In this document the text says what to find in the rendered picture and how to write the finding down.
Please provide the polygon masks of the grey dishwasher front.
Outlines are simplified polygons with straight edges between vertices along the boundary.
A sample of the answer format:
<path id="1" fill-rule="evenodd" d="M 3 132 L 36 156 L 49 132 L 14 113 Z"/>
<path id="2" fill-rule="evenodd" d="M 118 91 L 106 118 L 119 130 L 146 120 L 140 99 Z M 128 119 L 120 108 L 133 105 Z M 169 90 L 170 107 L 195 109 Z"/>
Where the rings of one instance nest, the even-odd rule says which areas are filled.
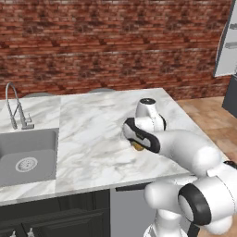
<path id="1" fill-rule="evenodd" d="M 110 190 L 111 237 L 143 237 L 147 227 L 154 221 L 156 211 L 145 202 L 143 190 Z"/>

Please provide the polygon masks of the yellow-brown apple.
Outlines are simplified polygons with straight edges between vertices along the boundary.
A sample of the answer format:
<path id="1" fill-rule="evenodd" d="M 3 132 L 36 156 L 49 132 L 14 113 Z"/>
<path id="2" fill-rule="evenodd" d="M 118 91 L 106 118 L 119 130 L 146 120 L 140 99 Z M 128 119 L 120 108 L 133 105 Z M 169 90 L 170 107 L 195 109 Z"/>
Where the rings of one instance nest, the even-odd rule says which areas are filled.
<path id="1" fill-rule="evenodd" d="M 143 151 L 144 150 L 144 147 L 142 147 L 141 145 L 139 145 L 138 143 L 136 142 L 131 142 L 131 145 L 133 146 L 133 148 L 137 151 Z"/>

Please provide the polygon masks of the grey round stool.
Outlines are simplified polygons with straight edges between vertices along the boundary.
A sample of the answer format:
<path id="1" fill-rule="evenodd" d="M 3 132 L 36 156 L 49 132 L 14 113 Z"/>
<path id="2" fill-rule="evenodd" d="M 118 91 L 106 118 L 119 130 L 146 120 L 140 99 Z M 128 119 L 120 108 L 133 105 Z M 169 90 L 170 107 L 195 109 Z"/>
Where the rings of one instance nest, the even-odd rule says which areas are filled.
<path id="1" fill-rule="evenodd" d="M 53 96 L 53 94 L 50 93 L 32 93 L 27 94 L 23 98 L 33 98 L 33 97 L 42 97 L 42 96 Z"/>
<path id="2" fill-rule="evenodd" d="M 104 93 L 104 92 L 115 92 L 116 90 L 110 88 L 97 88 L 89 91 L 88 93 Z"/>

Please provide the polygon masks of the dark cupboard run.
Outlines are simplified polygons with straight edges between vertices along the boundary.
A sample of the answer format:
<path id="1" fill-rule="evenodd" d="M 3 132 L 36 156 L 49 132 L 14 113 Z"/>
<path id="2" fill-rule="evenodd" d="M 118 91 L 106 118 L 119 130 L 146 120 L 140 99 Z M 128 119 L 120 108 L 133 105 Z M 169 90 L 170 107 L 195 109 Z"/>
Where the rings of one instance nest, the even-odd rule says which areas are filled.
<path id="1" fill-rule="evenodd" d="M 0 237 L 110 237 L 110 191 L 0 206 Z"/>

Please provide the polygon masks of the grey sink basin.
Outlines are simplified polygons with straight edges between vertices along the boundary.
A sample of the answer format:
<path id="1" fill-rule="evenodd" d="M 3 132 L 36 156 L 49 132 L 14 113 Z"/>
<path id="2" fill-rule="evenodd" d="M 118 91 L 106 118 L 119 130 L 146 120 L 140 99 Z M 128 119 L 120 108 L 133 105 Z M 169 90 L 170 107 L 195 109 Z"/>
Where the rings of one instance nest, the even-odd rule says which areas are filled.
<path id="1" fill-rule="evenodd" d="M 56 178 L 59 128 L 0 134 L 0 187 Z"/>

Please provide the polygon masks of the grey fridge door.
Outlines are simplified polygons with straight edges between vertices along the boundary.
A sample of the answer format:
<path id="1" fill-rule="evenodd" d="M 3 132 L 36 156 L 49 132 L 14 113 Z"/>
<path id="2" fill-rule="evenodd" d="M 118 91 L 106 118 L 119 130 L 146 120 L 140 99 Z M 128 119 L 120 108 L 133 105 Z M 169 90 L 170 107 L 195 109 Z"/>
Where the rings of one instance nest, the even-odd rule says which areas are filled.
<path id="1" fill-rule="evenodd" d="M 228 21 L 222 31 L 213 76 L 237 73 L 237 0 L 232 0 Z"/>

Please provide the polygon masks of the dark fridge body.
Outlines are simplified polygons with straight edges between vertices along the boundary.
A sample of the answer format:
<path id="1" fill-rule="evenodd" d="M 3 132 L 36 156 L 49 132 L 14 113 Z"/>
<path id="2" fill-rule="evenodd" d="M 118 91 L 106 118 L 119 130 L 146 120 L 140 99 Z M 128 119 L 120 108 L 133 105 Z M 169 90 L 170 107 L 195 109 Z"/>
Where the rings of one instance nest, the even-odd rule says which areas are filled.
<path id="1" fill-rule="evenodd" d="M 237 118 L 237 74 L 231 76 L 222 107 Z"/>

